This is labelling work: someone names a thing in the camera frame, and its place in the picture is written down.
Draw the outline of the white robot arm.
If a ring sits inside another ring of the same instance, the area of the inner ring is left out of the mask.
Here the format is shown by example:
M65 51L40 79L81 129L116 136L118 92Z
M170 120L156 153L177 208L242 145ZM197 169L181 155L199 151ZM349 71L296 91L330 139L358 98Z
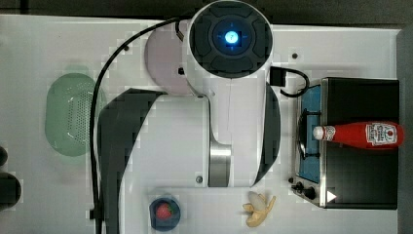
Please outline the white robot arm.
M191 18L178 50L176 88L129 89L100 112L105 234L175 229L181 189L252 187L278 157L268 20L240 0L218 0Z

